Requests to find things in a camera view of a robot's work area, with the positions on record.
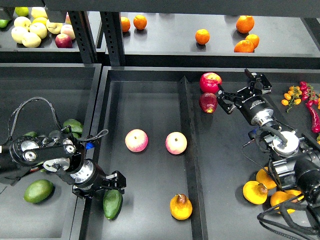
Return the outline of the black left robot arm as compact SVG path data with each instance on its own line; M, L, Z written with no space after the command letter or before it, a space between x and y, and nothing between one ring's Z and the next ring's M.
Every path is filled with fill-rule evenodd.
M8 121L8 137L0 146L0 182L15 185L21 178L31 174L35 167L56 174L61 180L72 186L76 196L92 198L96 192L118 190L125 192L126 178L114 171L110 175L91 159L86 158L86 145L106 136L109 131L103 129L97 135L87 138L73 136L71 126L61 126L55 109L52 107L53 120L58 132L52 136L22 135L13 139L18 116L23 107L35 101L44 101L43 97L32 97L20 104Z

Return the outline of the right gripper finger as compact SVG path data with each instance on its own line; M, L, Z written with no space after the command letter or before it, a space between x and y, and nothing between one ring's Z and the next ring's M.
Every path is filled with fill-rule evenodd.
M220 84L217 86L217 102L228 115L235 109L238 109L243 115L248 114L248 110L245 108L245 100L248 98L247 87L243 87L237 92L226 92Z
M250 95L264 95L272 92L272 85L263 73L250 72L244 69L248 77L247 88Z

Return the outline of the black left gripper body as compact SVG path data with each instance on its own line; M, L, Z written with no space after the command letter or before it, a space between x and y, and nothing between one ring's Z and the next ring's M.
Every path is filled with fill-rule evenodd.
M120 171L107 175L97 163L89 159L85 159L71 177L74 180L72 193L81 199L92 198L96 192L104 190L118 190L123 194L127 186L127 180Z

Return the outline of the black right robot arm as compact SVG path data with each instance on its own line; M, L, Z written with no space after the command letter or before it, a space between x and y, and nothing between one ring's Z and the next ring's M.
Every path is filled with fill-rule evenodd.
M261 73L244 70L247 86L226 92L217 85L217 102L231 114L238 109L251 126L248 133L260 151L269 155L265 172L283 192L301 193L258 214L266 229L291 240L320 237L320 145L308 134L297 134L290 125L274 117L274 107L265 98L272 85Z

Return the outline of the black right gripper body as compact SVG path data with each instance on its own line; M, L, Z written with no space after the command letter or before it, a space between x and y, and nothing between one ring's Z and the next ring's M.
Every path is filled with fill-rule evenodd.
M240 99L237 107L250 125L267 125L274 121L274 109L262 95Z

